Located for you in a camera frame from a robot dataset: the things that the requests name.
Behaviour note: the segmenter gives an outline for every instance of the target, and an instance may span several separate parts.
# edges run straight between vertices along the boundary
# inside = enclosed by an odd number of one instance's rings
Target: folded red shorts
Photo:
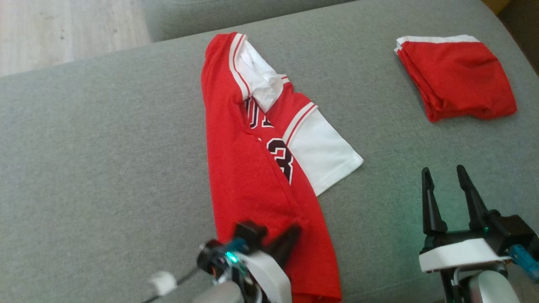
[[[503,68],[472,36],[397,39],[395,52],[421,93],[427,118],[494,119],[516,112]]]

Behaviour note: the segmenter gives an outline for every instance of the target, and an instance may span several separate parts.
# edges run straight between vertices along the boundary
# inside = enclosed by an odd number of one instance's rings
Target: wire
[[[183,277],[176,280],[176,286],[182,285],[185,281],[191,279],[195,275],[195,273],[197,273],[197,272],[198,272],[198,267],[196,267],[196,266],[193,267],[186,275],[184,275]],[[148,300],[146,300],[146,301],[144,301],[142,303],[151,303],[151,302],[159,299],[160,297],[161,297],[160,295],[155,295],[155,296],[149,298]]]

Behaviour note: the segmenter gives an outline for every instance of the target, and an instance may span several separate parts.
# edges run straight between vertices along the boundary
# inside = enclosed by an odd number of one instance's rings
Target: wooden floor
[[[0,0],[0,76],[149,43],[139,0]]]

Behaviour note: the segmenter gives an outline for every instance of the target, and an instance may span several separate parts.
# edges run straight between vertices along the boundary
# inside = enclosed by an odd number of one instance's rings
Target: jersey number
[[[282,139],[273,138],[268,142],[267,148],[269,153],[274,156],[275,161],[281,168],[282,173],[285,174],[288,182],[291,183],[294,157],[290,150],[288,150],[288,147],[286,147],[285,142]]]

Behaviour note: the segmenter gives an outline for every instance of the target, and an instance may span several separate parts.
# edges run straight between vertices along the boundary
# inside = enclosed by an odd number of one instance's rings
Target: basketball jersey
[[[219,240],[230,240],[236,222],[246,219],[267,226],[268,242],[299,224],[285,267],[294,303],[339,302],[337,261],[316,196],[363,159],[245,35],[214,37],[202,92]]]

